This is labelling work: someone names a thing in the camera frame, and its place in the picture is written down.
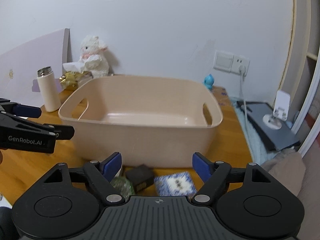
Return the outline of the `beige plastic storage basket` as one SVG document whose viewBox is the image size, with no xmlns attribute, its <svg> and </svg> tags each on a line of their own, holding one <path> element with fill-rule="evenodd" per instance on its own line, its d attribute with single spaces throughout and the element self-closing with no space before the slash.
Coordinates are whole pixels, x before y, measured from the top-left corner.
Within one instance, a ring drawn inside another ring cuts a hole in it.
<svg viewBox="0 0 320 240">
<path fill-rule="evenodd" d="M 74 127 L 75 153 L 84 159 L 119 152 L 125 166 L 185 168 L 195 152 L 208 151 L 223 113 L 201 83 L 115 75 L 78 88 L 59 117 Z"/>
</svg>

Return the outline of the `blue white tissue pack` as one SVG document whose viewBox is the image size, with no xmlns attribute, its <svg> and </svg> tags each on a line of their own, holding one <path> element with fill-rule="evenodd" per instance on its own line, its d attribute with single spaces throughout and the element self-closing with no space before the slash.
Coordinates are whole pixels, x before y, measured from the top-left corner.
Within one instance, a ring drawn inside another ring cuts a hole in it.
<svg viewBox="0 0 320 240">
<path fill-rule="evenodd" d="M 197 192 L 189 172 L 180 172 L 154 178 L 156 192 L 162 197 L 187 196 Z"/>
</svg>

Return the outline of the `black small box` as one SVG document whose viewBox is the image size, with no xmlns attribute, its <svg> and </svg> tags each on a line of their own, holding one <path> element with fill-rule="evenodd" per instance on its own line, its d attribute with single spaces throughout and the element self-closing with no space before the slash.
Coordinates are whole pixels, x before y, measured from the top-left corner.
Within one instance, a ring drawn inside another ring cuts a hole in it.
<svg viewBox="0 0 320 240">
<path fill-rule="evenodd" d="M 155 175 L 151 168 L 143 164 L 126 171 L 125 177 L 133 185 L 135 193 L 138 193 L 154 184 Z"/>
</svg>

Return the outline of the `cream thermos bottle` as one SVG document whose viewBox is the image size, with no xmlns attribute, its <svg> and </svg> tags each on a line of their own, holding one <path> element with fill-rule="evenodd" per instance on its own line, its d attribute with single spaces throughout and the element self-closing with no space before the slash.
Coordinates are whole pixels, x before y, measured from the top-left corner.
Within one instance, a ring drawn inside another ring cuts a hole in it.
<svg viewBox="0 0 320 240">
<path fill-rule="evenodd" d="M 50 66 L 37 71 L 37 83 L 47 112 L 54 112 L 61 106 L 61 101 L 56 87 L 54 73 Z"/>
</svg>

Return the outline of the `blue bird figurine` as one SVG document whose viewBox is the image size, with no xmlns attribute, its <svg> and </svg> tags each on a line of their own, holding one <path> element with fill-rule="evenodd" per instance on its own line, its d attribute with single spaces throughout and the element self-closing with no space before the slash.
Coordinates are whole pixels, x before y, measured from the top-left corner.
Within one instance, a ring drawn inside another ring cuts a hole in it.
<svg viewBox="0 0 320 240">
<path fill-rule="evenodd" d="M 212 74 L 209 74 L 204 78 L 203 84 L 206 88 L 212 90 L 214 85 L 214 77 L 212 76 Z"/>
</svg>

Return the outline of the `white door frame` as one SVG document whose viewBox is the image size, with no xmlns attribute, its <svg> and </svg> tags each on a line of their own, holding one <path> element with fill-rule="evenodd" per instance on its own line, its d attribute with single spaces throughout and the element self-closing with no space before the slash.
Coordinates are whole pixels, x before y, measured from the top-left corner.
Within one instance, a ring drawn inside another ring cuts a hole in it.
<svg viewBox="0 0 320 240">
<path fill-rule="evenodd" d="M 302 73 L 295 95 L 297 115 L 294 131 L 299 136 L 299 153 L 304 156 L 319 143 L 319 0 L 305 0 L 300 17 L 305 21 Z"/>
</svg>

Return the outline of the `green snack bag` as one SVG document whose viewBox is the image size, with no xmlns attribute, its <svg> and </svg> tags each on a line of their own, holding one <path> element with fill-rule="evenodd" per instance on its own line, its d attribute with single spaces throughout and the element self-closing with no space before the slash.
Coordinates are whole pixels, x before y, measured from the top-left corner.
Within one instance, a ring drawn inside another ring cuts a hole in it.
<svg viewBox="0 0 320 240">
<path fill-rule="evenodd" d="M 111 185 L 125 198 L 127 201 L 130 196 L 135 194 L 132 183 L 125 177 L 114 177 Z"/>
</svg>

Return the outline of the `white wall switch socket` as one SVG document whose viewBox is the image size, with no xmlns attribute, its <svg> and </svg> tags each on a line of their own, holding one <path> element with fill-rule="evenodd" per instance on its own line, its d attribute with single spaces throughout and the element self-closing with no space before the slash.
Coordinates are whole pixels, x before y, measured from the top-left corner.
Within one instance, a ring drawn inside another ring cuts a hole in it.
<svg viewBox="0 0 320 240">
<path fill-rule="evenodd" d="M 244 56 L 217 50 L 215 53 L 213 68 L 226 73 L 247 75 L 250 60 Z"/>
</svg>

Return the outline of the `white phone stand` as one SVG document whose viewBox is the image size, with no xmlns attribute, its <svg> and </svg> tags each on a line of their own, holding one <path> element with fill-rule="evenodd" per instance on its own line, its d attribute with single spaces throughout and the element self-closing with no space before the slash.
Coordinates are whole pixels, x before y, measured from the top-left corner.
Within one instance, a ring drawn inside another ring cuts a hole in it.
<svg viewBox="0 0 320 240">
<path fill-rule="evenodd" d="M 287 121 L 290 106 L 290 95 L 282 90 L 278 90 L 272 114 L 263 116 L 264 124 L 270 129 L 279 130 L 282 123 Z"/>
</svg>

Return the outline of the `light blue blanket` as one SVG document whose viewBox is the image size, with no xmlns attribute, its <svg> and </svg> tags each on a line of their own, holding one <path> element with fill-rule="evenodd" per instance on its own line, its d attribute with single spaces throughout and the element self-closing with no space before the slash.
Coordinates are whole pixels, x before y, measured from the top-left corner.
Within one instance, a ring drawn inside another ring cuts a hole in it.
<svg viewBox="0 0 320 240">
<path fill-rule="evenodd" d="M 237 98 L 231 97 L 230 100 L 240 122 L 252 160 L 261 165 L 268 159 L 266 148 L 252 124 L 245 118 L 244 112 L 237 105 Z"/>
</svg>

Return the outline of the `white plush lamb toy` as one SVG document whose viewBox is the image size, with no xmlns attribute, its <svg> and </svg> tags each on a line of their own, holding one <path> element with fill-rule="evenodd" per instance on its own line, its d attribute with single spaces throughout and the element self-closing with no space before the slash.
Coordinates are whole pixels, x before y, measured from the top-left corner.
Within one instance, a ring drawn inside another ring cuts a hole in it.
<svg viewBox="0 0 320 240">
<path fill-rule="evenodd" d="M 81 42 L 80 69 L 91 72 L 94 78 L 108 76 L 110 66 L 105 57 L 107 48 L 106 43 L 98 36 L 87 35 Z"/>
</svg>

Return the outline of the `gold tissue box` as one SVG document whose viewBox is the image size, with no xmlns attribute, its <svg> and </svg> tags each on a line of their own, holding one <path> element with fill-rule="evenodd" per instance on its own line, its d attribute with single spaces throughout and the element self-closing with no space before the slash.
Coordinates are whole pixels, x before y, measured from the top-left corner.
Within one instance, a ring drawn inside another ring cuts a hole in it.
<svg viewBox="0 0 320 240">
<path fill-rule="evenodd" d="M 90 71 L 85 71 L 83 62 L 63 63 L 63 75 L 59 78 L 63 90 L 75 91 L 93 79 Z"/>
</svg>

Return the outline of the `lilac headboard panel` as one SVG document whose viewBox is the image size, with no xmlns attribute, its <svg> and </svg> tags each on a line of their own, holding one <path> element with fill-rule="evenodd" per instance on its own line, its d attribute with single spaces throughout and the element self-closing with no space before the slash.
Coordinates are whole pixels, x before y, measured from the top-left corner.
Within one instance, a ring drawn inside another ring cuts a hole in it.
<svg viewBox="0 0 320 240">
<path fill-rule="evenodd" d="M 37 71 L 50 66 L 55 78 L 67 62 L 69 29 L 61 29 L 26 42 L 1 55 L 1 98 L 41 107 L 40 92 L 32 91 Z"/>
</svg>

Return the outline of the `beige grey clothing pile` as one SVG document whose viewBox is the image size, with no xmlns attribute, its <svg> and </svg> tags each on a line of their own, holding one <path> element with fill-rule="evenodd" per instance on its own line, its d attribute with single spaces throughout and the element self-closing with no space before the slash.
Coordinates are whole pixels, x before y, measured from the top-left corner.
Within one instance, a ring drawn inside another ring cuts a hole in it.
<svg viewBox="0 0 320 240">
<path fill-rule="evenodd" d="M 279 152 L 261 167 L 282 183 L 292 194 L 298 196 L 306 171 L 302 156 L 292 148 Z"/>
</svg>

